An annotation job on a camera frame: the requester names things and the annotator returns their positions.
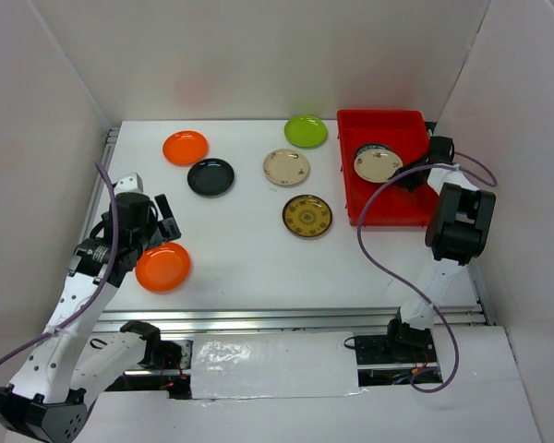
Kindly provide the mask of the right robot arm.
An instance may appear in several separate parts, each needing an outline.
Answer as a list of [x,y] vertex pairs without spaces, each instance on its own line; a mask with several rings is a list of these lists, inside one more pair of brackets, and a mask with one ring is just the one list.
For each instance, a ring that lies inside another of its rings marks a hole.
[[404,303],[389,323],[383,349],[393,361],[402,362],[415,349],[428,347],[435,310],[446,298],[450,283],[486,246],[496,196],[473,185],[453,165],[454,155],[451,138],[433,136],[427,153],[394,175],[400,188],[413,192],[428,186],[438,200],[425,235],[431,263],[415,284],[428,299],[419,295]]

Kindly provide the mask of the yellow black patterned plate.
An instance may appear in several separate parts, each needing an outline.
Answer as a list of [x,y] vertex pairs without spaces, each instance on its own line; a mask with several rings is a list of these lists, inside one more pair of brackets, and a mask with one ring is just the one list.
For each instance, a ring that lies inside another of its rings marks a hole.
[[329,204],[322,198],[303,194],[290,198],[282,210],[285,228],[303,239],[324,235],[332,226],[333,214]]

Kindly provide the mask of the blue white patterned plate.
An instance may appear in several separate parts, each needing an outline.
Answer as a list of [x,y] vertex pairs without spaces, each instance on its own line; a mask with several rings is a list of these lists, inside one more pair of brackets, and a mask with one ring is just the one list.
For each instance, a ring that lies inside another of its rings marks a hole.
[[380,143],[368,143],[360,146],[355,150],[355,157],[358,157],[362,153],[369,151],[369,150],[386,150],[392,152],[392,149],[388,146]]

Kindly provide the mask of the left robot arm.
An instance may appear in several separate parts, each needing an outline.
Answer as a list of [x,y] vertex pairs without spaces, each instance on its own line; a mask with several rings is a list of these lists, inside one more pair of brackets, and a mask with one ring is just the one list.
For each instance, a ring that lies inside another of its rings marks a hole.
[[182,358],[150,323],[130,320],[85,363],[79,361],[97,320],[126,275],[154,247],[181,233],[167,198],[122,192],[76,246],[60,300],[41,340],[0,387],[0,424],[41,442],[71,442],[90,408],[131,367],[160,370]]

